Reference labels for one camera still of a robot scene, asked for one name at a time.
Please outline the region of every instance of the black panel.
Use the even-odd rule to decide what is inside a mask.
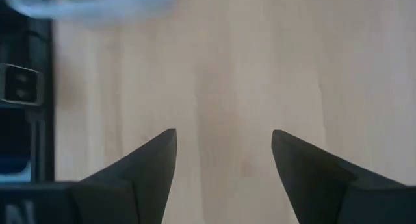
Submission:
[[[1,223],[80,224],[75,201],[69,191],[71,185],[2,184]]]
[[[3,148],[0,150],[0,164],[11,165],[8,162],[17,162],[22,152],[29,151],[30,155],[25,155],[25,158],[31,161],[33,182],[53,181],[55,173],[52,51],[50,21],[22,16],[8,7],[5,0],[0,0],[0,64],[28,69],[8,69],[3,80],[0,79],[0,90],[5,91],[3,101],[0,101],[0,113],[11,115],[19,112],[19,116],[25,117],[25,120],[16,118],[15,121],[0,118],[0,148]],[[21,129],[20,134],[16,131],[11,135],[15,142],[13,145],[7,142],[9,140],[3,140],[7,137],[2,137],[6,131],[1,129],[8,127]],[[15,155],[3,154],[6,147],[13,147],[19,152]],[[16,172],[12,168],[5,166],[3,170]]]

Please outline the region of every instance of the black object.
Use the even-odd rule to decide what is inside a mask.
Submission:
[[[168,129],[80,182],[0,186],[0,223],[160,224],[176,166]]]
[[[0,118],[2,175],[30,162],[32,182],[54,180],[52,50],[50,21],[0,0],[0,116],[8,116]]]
[[[43,94],[42,73],[12,64],[0,64],[1,100],[21,105],[41,105]]]
[[[273,132],[280,179],[299,224],[416,223],[416,188],[356,166],[287,132]]]

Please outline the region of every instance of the light wood grain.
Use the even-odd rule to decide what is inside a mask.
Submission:
[[[175,127],[166,224],[296,223],[273,129],[416,183],[414,2],[177,0],[155,19],[57,23],[57,178]]]

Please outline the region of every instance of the black device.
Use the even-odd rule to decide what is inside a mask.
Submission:
[[[52,29],[0,0],[0,184],[54,180]]]
[[[0,185],[0,223],[160,224],[176,166],[168,129],[80,182]]]
[[[416,187],[378,175],[287,132],[273,132],[280,179],[299,224],[416,223]]]

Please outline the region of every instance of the black plastic piece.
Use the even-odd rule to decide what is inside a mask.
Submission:
[[[299,224],[416,223],[416,188],[378,175],[287,132],[273,132],[280,179]]]
[[[3,89],[6,91],[6,99],[0,101],[0,112],[8,114],[17,111],[20,116],[24,115],[26,120],[0,119],[0,125],[1,127],[21,126],[21,133],[16,132],[10,137],[16,142],[15,149],[21,152],[30,151],[30,155],[25,158],[31,163],[31,182],[54,181],[55,178],[52,53],[51,22],[23,16],[12,10],[5,0],[0,0],[0,64],[27,68],[27,78],[30,81],[25,84],[14,82],[15,76],[11,73],[17,72],[16,69],[6,74],[10,75],[11,79],[7,79],[10,81],[6,85],[7,90]],[[36,80],[31,75],[33,72],[29,70],[38,72]],[[33,88],[35,83],[40,84],[41,90]],[[0,81],[0,87],[5,87],[5,81]],[[23,94],[21,97],[16,96],[16,88],[21,89],[19,91]],[[22,141],[19,137],[25,137],[24,141],[29,143],[19,143]],[[11,146],[2,139],[5,139],[4,131],[0,131],[0,157],[5,158],[3,162],[17,161],[16,157],[21,153],[7,155],[5,153],[8,151],[7,147]],[[3,168],[9,173],[15,172],[10,166],[8,167]]]
[[[80,182],[0,185],[0,223],[160,224],[176,151],[168,129]]]

